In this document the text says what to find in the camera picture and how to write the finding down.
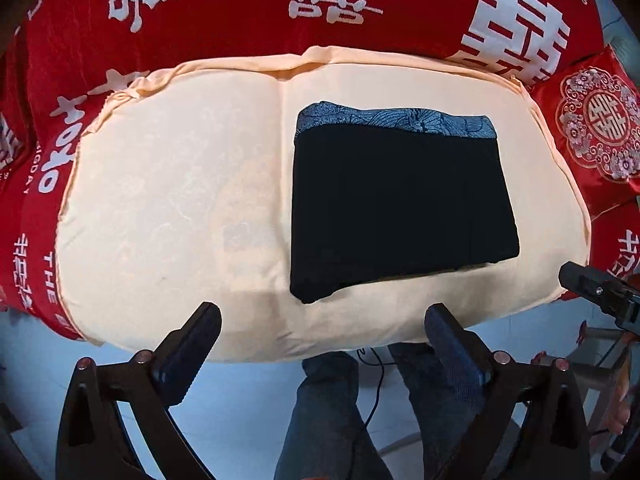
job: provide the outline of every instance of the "red pillow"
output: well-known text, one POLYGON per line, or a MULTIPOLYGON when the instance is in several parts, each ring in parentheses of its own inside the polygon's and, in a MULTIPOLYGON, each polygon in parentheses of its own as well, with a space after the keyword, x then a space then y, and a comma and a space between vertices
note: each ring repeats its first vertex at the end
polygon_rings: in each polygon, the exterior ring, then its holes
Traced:
POLYGON ((640 194, 638 90, 610 46, 536 84, 531 96, 592 217, 640 194))

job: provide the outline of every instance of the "black bracket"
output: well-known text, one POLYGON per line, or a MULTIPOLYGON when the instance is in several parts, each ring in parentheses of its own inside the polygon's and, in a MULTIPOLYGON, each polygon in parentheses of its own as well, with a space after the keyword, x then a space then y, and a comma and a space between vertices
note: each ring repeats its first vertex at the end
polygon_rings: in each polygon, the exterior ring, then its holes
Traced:
POLYGON ((517 363, 491 352, 441 304, 429 307, 424 329, 456 395, 477 410, 438 480, 480 480, 504 436, 518 402, 527 415, 501 479, 586 480, 589 439, 570 364, 517 363))
POLYGON ((222 316, 202 303, 155 352, 141 350, 122 364, 82 358, 74 370, 58 433, 57 480, 152 480, 124 428, 117 401, 128 402, 167 480, 215 480, 193 452, 168 408, 184 399, 220 336, 222 316))
POLYGON ((616 319, 616 326, 640 336, 640 290, 593 267, 567 262, 560 267, 560 285, 591 301, 616 319))

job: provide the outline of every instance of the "black cable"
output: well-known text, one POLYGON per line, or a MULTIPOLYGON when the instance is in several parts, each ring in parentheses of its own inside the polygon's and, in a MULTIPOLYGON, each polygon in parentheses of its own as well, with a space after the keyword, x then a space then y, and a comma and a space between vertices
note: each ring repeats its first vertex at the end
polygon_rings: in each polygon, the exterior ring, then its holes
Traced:
POLYGON ((366 365, 379 366, 382 368, 382 370, 380 370, 380 380, 378 381, 378 387, 376 389, 376 402, 373 403, 373 408, 371 409, 371 412, 367 417, 367 421, 364 423, 364 427, 358 432, 358 434, 356 435, 356 438, 353 439, 353 443, 351 444, 351 463, 349 465, 349 472, 347 473, 346 480, 351 480, 351 477, 353 476, 353 467, 355 466, 355 460, 356 460, 356 446, 358 445, 358 441, 362 437, 363 433, 367 431, 367 427, 369 426, 369 423, 371 422, 371 419, 373 418, 374 413, 376 413, 378 404, 380 403, 380 390, 382 389, 382 381, 385 380, 385 366, 391 366, 395 364, 395 363, 383 363, 378 353, 373 348, 370 348, 370 350, 373 352, 373 355, 376 356, 376 359, 378 360, 377 363, 369 363, 362 358, 362 355, 365 354, 364 348, 358 348, 356 350, 356 355, 358 356, 358 359, 360 359, 360 361, 362 361, 366 365))
POLYGON ((619 22, 620 20, 622 20, 622 16, 620 16, 618 19, 613 20, 612 22, 607 23, 607 25, 603 25, 602 30, 604 30, 605 28, 609 27, 609 25, 613 25, 614 23, 619 22))
MULTIPOLYGON (((370 348, 370 350, 373 353, 376 353, 375 350, 373 348, 370 348)), ((358 359, 360 360, 361 363, 366 364, 367 366, 395 366, 396 363, 370 363, 368 361, 365 361, 363 359, 363 356, 366 354, 366 350, 364 348, 358 348, 356 350, 356 355, 358 356, 358 359)))

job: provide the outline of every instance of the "blue jeans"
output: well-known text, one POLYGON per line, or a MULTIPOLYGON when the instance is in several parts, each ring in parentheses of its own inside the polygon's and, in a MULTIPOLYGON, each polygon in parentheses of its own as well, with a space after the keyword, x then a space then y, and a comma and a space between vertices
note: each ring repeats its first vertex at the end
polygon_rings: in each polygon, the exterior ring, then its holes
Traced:
MULTIPOLYGON (((388 348, 409 390, 422 437, 424 477, 430 480, 475 413, 454 397, 430 346, 396 343, 388 348)), ((329 352, 305 359, 302 367, 306 379, 298 389, 275 480, 346 480, 352 462, 351 480, 391 480, 356 406, 358 362, 345 352, 329 352)))

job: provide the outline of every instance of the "black folded cloth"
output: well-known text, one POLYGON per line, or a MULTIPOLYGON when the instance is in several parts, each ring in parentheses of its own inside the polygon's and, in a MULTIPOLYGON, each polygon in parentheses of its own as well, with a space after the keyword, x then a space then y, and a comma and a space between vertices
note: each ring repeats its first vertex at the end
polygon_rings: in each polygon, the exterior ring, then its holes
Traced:
POLYGON ((303 303, 519 252, 488 117, 327 102, 300 112, 290 291, 303 303))

